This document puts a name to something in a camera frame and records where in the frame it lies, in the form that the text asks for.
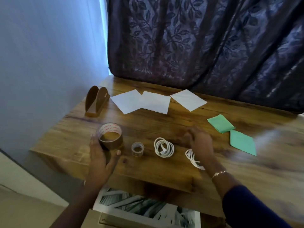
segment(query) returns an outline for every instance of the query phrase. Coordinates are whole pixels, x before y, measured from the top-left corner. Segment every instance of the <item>green sticky note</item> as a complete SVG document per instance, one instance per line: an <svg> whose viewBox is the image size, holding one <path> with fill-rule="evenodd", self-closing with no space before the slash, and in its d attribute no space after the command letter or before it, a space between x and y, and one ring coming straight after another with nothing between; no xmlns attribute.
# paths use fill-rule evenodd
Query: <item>green sticky note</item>
<svg viewBox="0 0 304 228"><path fill-rule="evenodd" d="M207 121L220 133L235 129L235 127L221 114L209 118Z"/></svg>
<svg viewBox="0 0 304 228"><path fill-rule="evenodd" d="M230 131L230 145L254 156L257 154L253 138L241 132L235 130Z"/></svg>

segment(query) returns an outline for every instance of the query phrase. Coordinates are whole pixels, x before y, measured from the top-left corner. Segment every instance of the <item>person's right arm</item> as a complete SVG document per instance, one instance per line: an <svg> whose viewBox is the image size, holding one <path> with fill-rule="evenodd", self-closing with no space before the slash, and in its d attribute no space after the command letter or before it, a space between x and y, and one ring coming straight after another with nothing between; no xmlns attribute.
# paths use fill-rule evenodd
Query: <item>person's right arm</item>
<svg viewBox="0 0 304 228"><path fill-rule="evenodd" d="M227 223L232 227L290 227L270 210L245 186L234 178L217 160L213 152L212 138L204 130L192 126L184 136L195 157L205 168L222 199Z"/></svg>

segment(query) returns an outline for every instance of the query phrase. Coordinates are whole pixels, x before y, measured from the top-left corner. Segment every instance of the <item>sleeve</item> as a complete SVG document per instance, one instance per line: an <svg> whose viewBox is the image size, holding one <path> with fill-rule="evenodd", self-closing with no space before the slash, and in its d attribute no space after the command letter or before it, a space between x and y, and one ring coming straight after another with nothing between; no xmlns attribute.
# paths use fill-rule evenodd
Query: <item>sleeve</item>
<svg viewBox="0 0 304 228"><path fill-rule="evenodd" d="M225 194L222 207L232 228L291 227L242 185Z"/></svg>

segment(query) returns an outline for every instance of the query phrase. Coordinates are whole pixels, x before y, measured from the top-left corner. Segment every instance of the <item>table top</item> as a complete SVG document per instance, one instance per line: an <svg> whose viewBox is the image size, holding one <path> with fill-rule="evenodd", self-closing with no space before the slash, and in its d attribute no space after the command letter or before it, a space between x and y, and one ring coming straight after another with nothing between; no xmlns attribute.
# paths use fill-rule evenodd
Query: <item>table top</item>
<svg viewBox="0 0 304 228"><path fill-rule="evenodd" d="M100 86L110 96L137 89L163 95L179 89L107 77ZM171 98L168 114L139 109L124 115L109 99L98 118L85 117L85 99L63 117L31 148L32 151L65 161L89 165L90 134L103 123L114 122L123 130L123 156L114 171L170 189L220 200L207 174L185 157L184 147L175 145L170 158L154 152L154 140L176 139L186 126L196 124L213 137L219 161L259 199L284 219L304 223L304 117L277 109L197 94L208 103L189 112ZM237 131L254 138L257 156L230 146L230 133L221 134L207 119L224 115ZM131 145L142 142L142 157L131 155Z"/></svg>

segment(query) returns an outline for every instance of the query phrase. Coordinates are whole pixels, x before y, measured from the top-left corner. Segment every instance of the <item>person's left hand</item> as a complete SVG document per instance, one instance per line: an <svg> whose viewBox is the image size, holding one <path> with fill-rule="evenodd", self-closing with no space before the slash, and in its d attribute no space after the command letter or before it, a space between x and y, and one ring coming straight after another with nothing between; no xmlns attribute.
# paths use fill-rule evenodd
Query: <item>person's left hand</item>
<svg viewBox="0 0 304 228"><path fill-rule="evenodd" d="M106 157L102 150L99 140L96 135L91 135L90 141L90 158L91 163L89 167L89 174L86 179L86 187L99 191L103 185L108 181L113 173L116 164L120 158L121 151L118 150L116 154L111 156L108 164L106 164Z"/></svg>

